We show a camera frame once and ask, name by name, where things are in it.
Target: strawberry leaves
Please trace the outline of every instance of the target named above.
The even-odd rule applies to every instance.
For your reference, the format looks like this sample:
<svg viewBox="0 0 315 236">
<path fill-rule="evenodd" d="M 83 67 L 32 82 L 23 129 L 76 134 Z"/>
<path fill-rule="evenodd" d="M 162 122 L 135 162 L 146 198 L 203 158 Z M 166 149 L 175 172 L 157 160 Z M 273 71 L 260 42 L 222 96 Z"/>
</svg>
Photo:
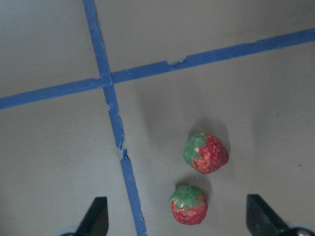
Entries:
<svg viewBox="0 0 315 236">
<path fill-rule="evenodd" d="M 200 155 L 195 150 L 195 148 L 206 146 L 205 142 L 207 140 L 208 140 L 207 136 L 205 136 L 203 133 L 195 134 L 188 140 L 184 148 L 184 159 L 187 162 L 187 164 L 193 164 L 194 158 L 200 158 Z"/>
<path fill-rule="evenodd" d="M 177 211 L 183 207 L 185 212 L 188 212 L 189 207 L 197 207 L 197 201 L 199 201 L 201 205 L 204 205 L 204 202 L 200 197 L 201 194 L 202 190 L 200 188 L 196 186 L 185 185 L 176 189 L 176 191 L 170 197 L 169 202 L 175 202 Z"/>
</svg>

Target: torn tape edge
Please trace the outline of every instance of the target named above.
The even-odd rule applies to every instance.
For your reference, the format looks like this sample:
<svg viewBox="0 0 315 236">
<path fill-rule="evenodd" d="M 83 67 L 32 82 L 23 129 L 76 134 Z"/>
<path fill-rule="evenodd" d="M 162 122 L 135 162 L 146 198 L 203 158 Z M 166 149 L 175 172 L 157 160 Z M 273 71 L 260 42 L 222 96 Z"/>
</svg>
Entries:
<svg viewBox="0 0 315 236">
<path fill-rule="evenodd" d="M 127 154 L 127 149 L 124 149 L 124 151 L 122 152 L 122 158 L 120 162 L 137 235 L 147 236 L 147 227 L 141 211 L 139 193 L 133 175 L 132 163 Z"/>
</svg>

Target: strawberry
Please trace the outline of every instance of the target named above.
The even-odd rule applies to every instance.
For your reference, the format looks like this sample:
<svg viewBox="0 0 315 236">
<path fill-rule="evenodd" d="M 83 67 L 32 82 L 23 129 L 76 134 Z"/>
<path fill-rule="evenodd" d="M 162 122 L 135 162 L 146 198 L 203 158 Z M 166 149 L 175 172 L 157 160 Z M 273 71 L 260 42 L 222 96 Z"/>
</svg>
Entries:
<svg viewBox="0 0 315 236">
<path fill-rule="evenodd" d="M 208 210 L 206 197 L 195 186 L 178 187 L 169 202 L 175 219 L 185 225 L 200 224 Z"/>
<path fill-rule="evenodd" d="M 229 157 L 216 136 L 195 134 L 185 145 L 184 159 L 197 171 L 209 174 L 225 165 Z"/>
</svg>

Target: metal screw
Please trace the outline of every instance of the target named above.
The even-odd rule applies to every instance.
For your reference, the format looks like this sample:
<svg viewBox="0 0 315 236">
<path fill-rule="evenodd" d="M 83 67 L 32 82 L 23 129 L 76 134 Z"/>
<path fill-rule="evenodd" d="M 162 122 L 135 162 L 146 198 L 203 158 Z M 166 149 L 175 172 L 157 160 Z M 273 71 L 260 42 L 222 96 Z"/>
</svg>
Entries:
<svg viewBox="0 0 315 236">
<path fill-rule="evenodd" d="M 298 230 L 297 236 L 311 236 L 311 234 L 306 230 Z"/>
</svg>

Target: blue painter's tape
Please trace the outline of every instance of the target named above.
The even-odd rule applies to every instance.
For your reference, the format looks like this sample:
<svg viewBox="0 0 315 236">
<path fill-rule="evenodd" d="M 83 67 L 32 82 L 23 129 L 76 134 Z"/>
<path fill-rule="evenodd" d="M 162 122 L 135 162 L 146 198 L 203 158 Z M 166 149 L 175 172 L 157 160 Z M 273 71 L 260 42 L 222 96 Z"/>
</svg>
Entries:
<svg viewBox="0 0 315 236">
<path fill-rule="evenodd" d="M 267 38 L 255 43 L 240 44 L 232 47 L 217 49 L 186 57 L 180 63 L 167 63 L 161 61 L 153 64 L 139 66 L 127 70 L 121 70 L 111 73 L 112 79 L 109 81 L 95 81 L 96 79 L 88 79 L 60 86 L 39 89 L 31 92 L 21 93 L 18 95 L 0 98 L 0 110 L 25 103 L 40 101 L 48 98 L 64 96 L 76 92 L 98 89 L 100 87 L 110 86 L 113 83 L 121 83 L 124 81 L 140 79 L 152 75 L 171 72 L 175 70 L 185 69 L 202 64 L 212 63 L 225 59 L 232 59 L 249 54 L 259 53 L 272 49 L 293 46 L 301 43 L 315 41 L 315 29 L 304 30 L 300 32 L 281 35 L 273 38 Z M 105 67 L 100 69 L 100 73 L 106 71 Z"/>
<path fill-rule="evenodd" d="M 93 0 L 83 0 L 83 4 L 89 25 L 98 71 L 100 76 L 103 78 L 104 76 L 110 75 L 110 68 L 102 40 L 102 33 L 97 23 L 96 7 Z"/>
<path fill-rule="evenodd" d="M 181 70 L 220 60 L 237 58 L 254 53 L 261 53 L 264 51 L 279 49 L 311 41 L 315 41 L 315 29 L 308 29 L 300 32 L 267 38 L 254 43 L 240 44 L 232 47 L 198 53 L 187 56 L 179 63 L 170 64 L 166 61 L 161 61 L 153 64 L 134 67 L 127 70 L 121 70 L 113 72 L 112 78 L 113 82 L 116 84 L 124 81 L 140 79 L 148 76 Z"/>
<path fill-rule="evenodd" d="M 99 89 L 106 86 L 101 79 L 86 79 L 64 85 L 42 88 L 31 92 L 0 98 L 0 110 L 26 103 L 36 102 L 54 97 L 65 96 L 73 93 Z"/>
<path fill-rule="evenodd" d="M 109 84 L 104 87 L 106 103 L 109 107 L 109 117 L 111 120 L 116 146 L 122 149 L 124 141 L 123 123 L 119 116 L 119 108 L 113 80 L 110 74 L 110 67 L 106 50 L 104 48 L 102 33 L 99 29 L 96 17 L 96 8 L 93 0 L 83 0 L 84 9 L 90 29 L 91 40 L 94 48 L 95 58 L 101 79 Z"/>
<path fill-rule="evenodd" d="M 129 159 L 127 155 L 127 149 L 124 149 L 120 163 L 123 170 L 126 189 L 128 193 L 130 206 L 131 206 L 134 224 L 136 226 L 137 235 L 147 236 L 147 233 L 146 233 L 147 227 L 142 216 L 139 194 L 138 194 L 136 182 L 133 176 L 131 160 Z"/>
</svg>

